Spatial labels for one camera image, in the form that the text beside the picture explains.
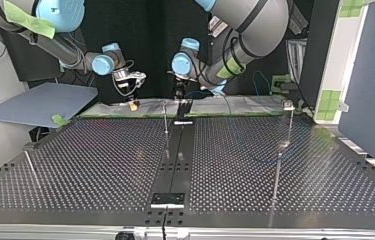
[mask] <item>gray robot arm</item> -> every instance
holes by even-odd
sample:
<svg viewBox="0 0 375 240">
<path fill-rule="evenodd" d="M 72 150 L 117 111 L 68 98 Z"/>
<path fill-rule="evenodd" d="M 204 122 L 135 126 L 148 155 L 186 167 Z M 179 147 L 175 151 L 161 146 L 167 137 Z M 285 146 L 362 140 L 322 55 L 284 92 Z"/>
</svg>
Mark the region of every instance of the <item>gray robot arm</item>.
<svg viewBox="0 0 375 240">
<path fill-rule="evenodd" d="M 84 0 L 8 0 L 26 13 L 47 19 L 55 24 L 56 32 L 65 33 L 76 30 L 84 18 Z M 135 102 L 135 90 L 144 83 L 144 73 L 129 71 L 117 43 L 103 47 L 103 53 L 84 54 L 75 44 L 56 34 L 53 39 L 35 34 L 24 27 L 6 20 L 4 0 L 0 0 L 0 27 L 8 32 L 19 34 L 32 45 L 42 48 L 71 69 L 94 71 L 99 75 L 112 75 L 115 88 L 130 103 Z"/>
<path fill-rule="evenodd" d="M 270 54 L 280 44 L 289 21 L 286 0 L 196 0 L 206 11 L 226 22 L 238 37 L 224 47 L 224 54 L 212 66 L 197 58 L 200 43 L 186 38 L 172 62 L 179 79 L 195 79 L 209 90 L 240 75 L 247 64 Z"/>
</svg>

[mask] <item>optical breadboard table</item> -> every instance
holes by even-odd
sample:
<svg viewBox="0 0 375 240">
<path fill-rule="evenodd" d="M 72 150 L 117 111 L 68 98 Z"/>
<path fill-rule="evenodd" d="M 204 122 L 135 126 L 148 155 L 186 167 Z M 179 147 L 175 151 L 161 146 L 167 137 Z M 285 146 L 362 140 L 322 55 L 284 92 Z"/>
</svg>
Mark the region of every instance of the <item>optical breadboard table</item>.
<svg viewBox="0 0 375 240">
<path fill-rule="evenodd" d="M 0 227 L 375 230 L 375 168 L 289 116 L 79 119 L 0 168 Z"/>
</svg>

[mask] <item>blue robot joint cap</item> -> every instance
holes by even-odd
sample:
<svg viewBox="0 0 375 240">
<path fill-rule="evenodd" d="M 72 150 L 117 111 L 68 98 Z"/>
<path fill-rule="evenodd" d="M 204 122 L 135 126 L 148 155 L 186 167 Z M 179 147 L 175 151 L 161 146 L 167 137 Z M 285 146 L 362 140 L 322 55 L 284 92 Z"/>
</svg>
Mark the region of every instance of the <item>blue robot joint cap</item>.
<svg viewBox="0 0 375 240">
<path fill-rule="evenodd" d="M 200 42 L 194 38 L 184 38 L 183 42 L 181 43 L 181 46 L 188 49 L 199 51 Z"/>
<path fill-rule="evenodd" d="M 192 62 L 190 57 L 185 53 L 177 53 L 172 60 L 172 70 L 176 74 L 187 75 L 190 73 Z"/>
</svg>

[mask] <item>metal rod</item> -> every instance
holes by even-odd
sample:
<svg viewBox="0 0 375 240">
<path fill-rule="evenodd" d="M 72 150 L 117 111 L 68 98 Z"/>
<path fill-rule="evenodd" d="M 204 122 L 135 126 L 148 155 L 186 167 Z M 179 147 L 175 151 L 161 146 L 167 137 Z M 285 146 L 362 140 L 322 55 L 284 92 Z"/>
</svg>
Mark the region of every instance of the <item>metal rod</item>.
<svg viewBox="0 0 375 240">
<path fill-rule="evenodd" d="M 164 117 L 164 120 L 165 120 L 165 134 L 168 134 L 169 133 L 169 130 L 168 130 L 168 118 L 167 118 L 166 102 L 165 101 L 163 102 L 163 117 Z"/>
<path fill-rule="evenodd" d="M 278 157 L 277 168 L 275 170 L 274 192 L 273 192 L 273 195 L 272 195 L 272 200 L 274 202 L 277 201 L 278 184 L 280 182 L 280 171 L 281 171 L 281 156 Z"/>
<path fill-rule="evenodd" d="M 31 167 L 31 170 L 33 172 L 36 172 L 36 170 L 34 168 L 34 165 L 32 164 L 31 157 L 29 156 L 28 151 L 25 151 L 24 153 L 25 153 L 25 156 L 27 157 L 27 160 L 28 160 L 29 166 Z"/>
</svg>

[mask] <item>green sticker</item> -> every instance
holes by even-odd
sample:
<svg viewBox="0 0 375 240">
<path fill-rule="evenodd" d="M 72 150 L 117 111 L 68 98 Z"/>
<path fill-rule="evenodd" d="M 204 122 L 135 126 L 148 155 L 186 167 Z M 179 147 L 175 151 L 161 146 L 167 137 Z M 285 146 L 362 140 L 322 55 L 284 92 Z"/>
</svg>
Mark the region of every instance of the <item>green sticker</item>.
<svg viewBox="0 0 375 240">
<path fill-rule="evenodd" d="M 6 0 L 4 1 L 4 13 L 8 22 L 17 23 L 34 33 L 46 36 L 50 39 L 54 38 L 56 30 L 54 23 L 51 21 L 33 17 Z"/>
<path fill-rule="evenodd" d="M 234 60 L 234 58 L 231 58 L 230 61 L 227 62 L 227 66 L 231 70 L 231 72 L 235 73 L 236 75 L 241 74 L 244 71 L 246 71 L 246 65 L 243 64 L 244 71 L 242 72 L 241 71 L 242 66 L 239 66 L 236 63 L 236 61 Z M 233 75 L 227 70 L 226 67 L 224 67 L 224 68 L 221 69 L 221 71 L 219 71 L 217 76 L 219 78 L 222 78 L 222 79 L 228 79 L 228 78 L 232 77 Z"/>
<path fill-rule="evenodd" d="M 282 93 L 282 94 L 289 94 L 289 90 L 281 90 L 281 88 L 276 86 L 276 83 L 290 83 L 292 79 L 290 74 L 286 75 L 274 75 L 272 77 L 272 84 L 271 84 L 271 92 L 272 93 Z"/>
<path fill-rule="evenodd" d="M 318 105 L 317 120 L 333 121 L 340 108 L 340 91 L 324 90 Z"/>
<path fill-rule="evenodd" d="M 340 10 L 341 18 L 352 18 L 361 16 L 366 0 L 344 0 Z"/>
<path fill-rule="evenodd" d="M 53 115 L 52 117 L 53 119 L 53 122 L 57 125 L 59 125 L 59 127 L 63 127 L 65 125 L 68 125 L 69 121 L 64 119 L 62 116 L 60 115 Z"/>
</svg>

